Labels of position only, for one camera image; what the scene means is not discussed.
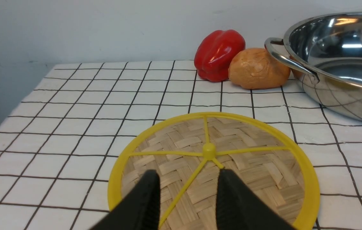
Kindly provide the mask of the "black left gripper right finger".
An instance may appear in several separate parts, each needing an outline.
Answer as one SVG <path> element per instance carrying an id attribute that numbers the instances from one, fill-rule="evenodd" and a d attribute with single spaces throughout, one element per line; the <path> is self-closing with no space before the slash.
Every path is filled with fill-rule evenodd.
<path id="1" fill-rule="evenodd" d="M 218 230 L 294 230 L 231 169 L 219 172 L 216 194 Z"/>

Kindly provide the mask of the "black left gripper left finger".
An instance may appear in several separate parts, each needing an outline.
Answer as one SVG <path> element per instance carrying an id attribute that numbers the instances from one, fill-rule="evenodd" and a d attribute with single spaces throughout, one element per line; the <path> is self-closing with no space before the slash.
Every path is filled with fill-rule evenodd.
<path id="1" fill-rule="evenodd" d="M 160 178 L 146 170 L 133 189 L 91 230 L 157 230 L 160 219 Z"/>

